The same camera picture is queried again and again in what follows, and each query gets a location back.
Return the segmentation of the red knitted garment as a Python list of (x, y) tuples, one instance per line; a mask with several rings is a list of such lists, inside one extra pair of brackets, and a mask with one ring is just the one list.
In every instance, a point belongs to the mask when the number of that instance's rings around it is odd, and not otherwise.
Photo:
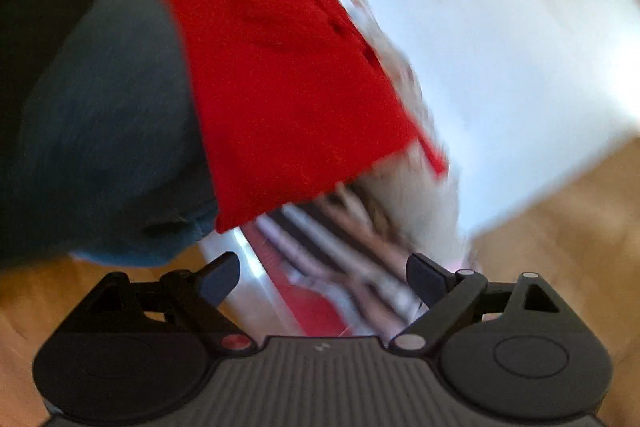
[(165, 0), (227, 231), (416, 150), (448, 166), (338, 0)]

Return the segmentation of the cream lace-edged blanket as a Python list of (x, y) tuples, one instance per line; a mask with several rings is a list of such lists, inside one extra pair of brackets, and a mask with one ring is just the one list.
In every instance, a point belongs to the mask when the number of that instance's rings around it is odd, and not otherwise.
[(357, 180), (415, 251), (449, 270), (469, 254), (458, 230), (458, 182), (437, 179), (419, 145), (378, 162)]

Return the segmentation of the striped brown white blanket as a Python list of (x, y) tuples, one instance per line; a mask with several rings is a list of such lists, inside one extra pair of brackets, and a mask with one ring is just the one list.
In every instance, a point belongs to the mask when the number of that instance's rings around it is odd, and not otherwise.
[(243, 231), (309, 336), (389, 340), (426, 309), (406, 279), (419, 251), (356, 182), (261, 215)]

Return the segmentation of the blue jeans leg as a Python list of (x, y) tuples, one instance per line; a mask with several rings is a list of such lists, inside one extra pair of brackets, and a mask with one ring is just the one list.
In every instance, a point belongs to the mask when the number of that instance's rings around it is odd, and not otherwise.
[(96, 0), (38, 79), (1, 164), (1, 261), (164, 265), (217, 203), (162, 0)]

